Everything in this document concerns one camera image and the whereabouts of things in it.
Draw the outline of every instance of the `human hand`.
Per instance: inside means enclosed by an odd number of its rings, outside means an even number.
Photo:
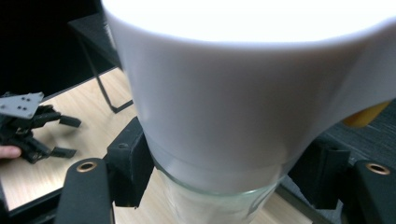
[[[14,159],[21,155],[21,149],[14,146],[0,146],[0,159]]]

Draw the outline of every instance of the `white cylindrical object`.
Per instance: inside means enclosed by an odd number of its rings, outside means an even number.
[[[103,1],[111,34],[153,157],[197,189],[273,185],[322,131],[396,96],[396,12],[354,26],[282,11],[276,33],[276,13],[138,2]],[[314,16],[325,27],[295,23]]]

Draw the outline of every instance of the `black plastic bracket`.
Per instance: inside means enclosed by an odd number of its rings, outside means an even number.
[[[324,138],[315,139],[289,172],[305,198],[317,209],[335,209],[336,179],[348,166],[350,151]]]

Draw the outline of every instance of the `wooden table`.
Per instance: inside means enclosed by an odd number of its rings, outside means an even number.
[[[131,99],[125,75],[114,69],[101,76],[112,103],[121,105]],[[86,158],[103,158],[106,148],[136,116],[134,106],[114,114],[105,102],[95,79],[61,93],[43,105],[53,105],[64,115],[82,120],[78,129],[57,122],[35,130],[35,138],[48,147],[68,147],[78,152],[72,159],[48,158],[32,165],[22,159],[0,161],[0,178],[8,209],[28,203],[59,189],[73,163]],[[115,208],[117,223],[176,223],[163,195],[163,183],[157,171],[151,176],[140,207]],[[312,223],[290,204],[274,194],[256,219],[258,223]]]

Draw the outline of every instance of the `screw hole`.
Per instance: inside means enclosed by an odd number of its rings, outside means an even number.
[[[97,166],[96,162],[87,161],[82,163],[80,166],[77,167],[77,171],[80,173],[85,173],[93,170]]]
[[[127,147],[128,147],[128,144],[126,144],[126,143],[119,144],[119,148],[127,148]]]
[[[383,165],[379,165],[379,164],[375,164],[375,163],[367,163],[366,167],[371,172],[374,172],[379,175],[389,175],[390,174],[390,170]]]

